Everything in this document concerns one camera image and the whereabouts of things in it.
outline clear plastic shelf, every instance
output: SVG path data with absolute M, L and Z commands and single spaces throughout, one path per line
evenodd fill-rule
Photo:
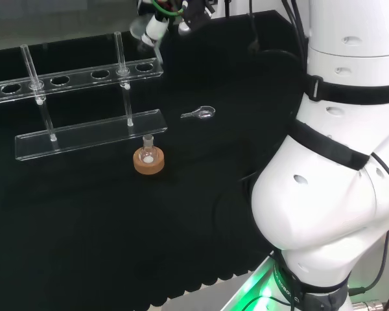
M 126 75 L 119 72 L 118 63 L 41 75 L 38 76 L 41 88 L 36 90 L 30 77 L 2 81 L 0 82 L 0 103 L 87 87 L 129 82 L 163 74 L 163 69 L 157 58 L 126 62 L 125 66 L 128 69 Z
M 127 116 L 55 128 L 57 141 L 49 139 L 47 130 L 19 135 L 16 141 L 16 159 L 20 161 L 61 154 L 72 150 L 125 141 L 146 134 L 167 130 L 159 109 L 132 115 L 133 126 L 128 126 Z

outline green wire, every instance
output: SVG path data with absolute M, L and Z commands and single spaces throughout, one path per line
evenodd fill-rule
M 183 13 L 183 9 L 181 8 L 179 11 L 177 12 L 169 12 L 167 10 L 165 10 L 164 8 L 162 8 L 157 2 L 156 0 L 152 0 L 153 2 L 153 5 L 154 7 L 159 10 L 161 13 L 163 14 L 166 14 L 168 16 L 180 16 L 181 13 Z

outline acrylic base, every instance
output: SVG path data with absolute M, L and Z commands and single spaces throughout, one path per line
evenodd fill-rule
M 132 120 L 134 125 L 131 127 L 127 125 L 126 116 L 121 116 L 55 128 L 56 141 L 51 141 L 48 131 L 16 136 L 16 159 L 35 159 L 167 130 L 159 109 L 133 114 Z

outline black fabric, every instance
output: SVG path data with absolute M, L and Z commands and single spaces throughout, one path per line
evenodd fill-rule
M 323 81 L 320 76 L 307 75 L 305 93 L 315 102 L 327 100 L 353 105 L 389 104 L 389 86 L 342 86 Z
M 309 150 L 352 170 L 361 170 L 370 158 L 324 136 L 297 119 L 291 122 L 288 133 Z
M 256 22 L 263 49 L 297 53 L 276 13 Z M 164 75 L 131 83 L 133 111 L 159 108 L 169 127 L 157 176 L 134 170 L 141 139 L 16 161 L 14 137 L 44 125 L 33 100 L 0 104 L 0 310 L 146 310 L 262 262 L 271 246 L 237 181 L 268 162 L 302 92 L 299 63 L 249 56 L 252 40 L 247 17 L 165 38 Z M 152 57 L 123 41 L 128 60 Z M 111 36 L 30 50 L 39 74 L 116 57 Z M 0 51 L 0 80 L 26 75 L 19 49 Z M 55 127 L 123 115 L 121 101 L 116 85 L 48 96 Z M 201 105 L 213 119 L 180 120 Z

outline metal connector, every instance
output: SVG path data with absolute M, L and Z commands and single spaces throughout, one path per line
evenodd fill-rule
M 356 311 L 383 311 L 383 304 L 380 301 L 368 301 L 366 303 L 353 303 L 353 310 Z

